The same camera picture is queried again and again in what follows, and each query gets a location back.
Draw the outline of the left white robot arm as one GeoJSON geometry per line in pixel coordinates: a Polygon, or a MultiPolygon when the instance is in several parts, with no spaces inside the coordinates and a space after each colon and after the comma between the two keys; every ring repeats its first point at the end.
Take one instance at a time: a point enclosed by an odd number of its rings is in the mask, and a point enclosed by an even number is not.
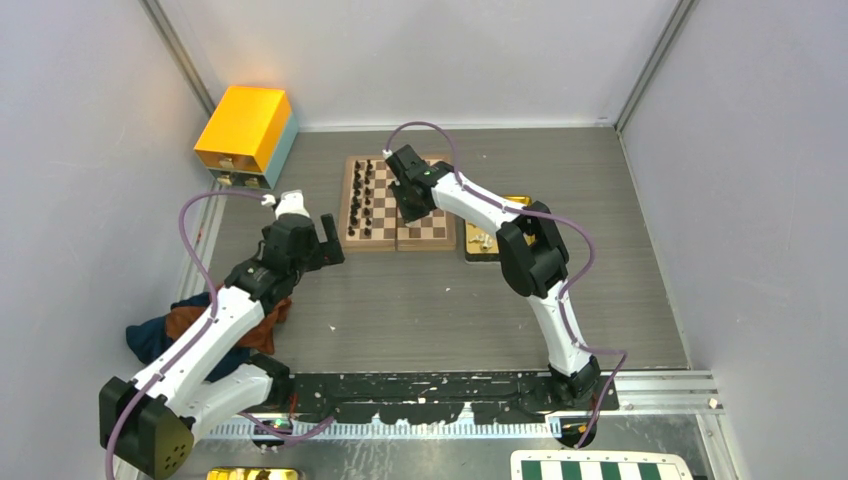
{"type": "Polygon", "coordinates": [[[177,472],[195,443],[231,417],[261,406],[285,409],[294,393],[290,370],[255,354],[228,375],[210,372],[250,330],[288,298],[305,273],[345,260],[332,214],[321,216],[325,236],[305,208],[301,191],[274,196],[235,190],[272,209],[258,251],[234,267],[221,289],[209,282],[210,304],[171,347],[132,379],[113,377],[98,396],[99,440],[105,476],[122,460],[151,479],[177,472]]]}

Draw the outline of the wooden chess board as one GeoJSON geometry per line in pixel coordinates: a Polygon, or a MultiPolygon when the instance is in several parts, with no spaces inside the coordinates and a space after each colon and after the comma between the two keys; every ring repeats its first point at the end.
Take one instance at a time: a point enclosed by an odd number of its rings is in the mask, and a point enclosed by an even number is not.
{"type": "Polygon", "coordinates": [[[395,177],[378,156],[351,156],[344,164],[338,236],[352,252],[448,251],[457,247],[455,219],[435,210],[407,223],[390,185],[395,177]]]}

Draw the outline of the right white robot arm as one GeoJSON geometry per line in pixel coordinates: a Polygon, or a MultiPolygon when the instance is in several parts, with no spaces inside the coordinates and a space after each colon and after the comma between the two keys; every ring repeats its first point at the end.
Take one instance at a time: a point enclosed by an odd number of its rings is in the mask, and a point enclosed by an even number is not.
{"type": "Polygon", "coordinates": [[[386,149],[383,157],[395,177],[390,189],[404,221],[442,210],[493,237],[506,284],[527,300],[541,329],[556,400],[567,410],[582,409],[594,396],[600,367],[571,305],[569,253],[548,207],[500,198],[450,164],[427,163],[409,145],[386,149]]]}

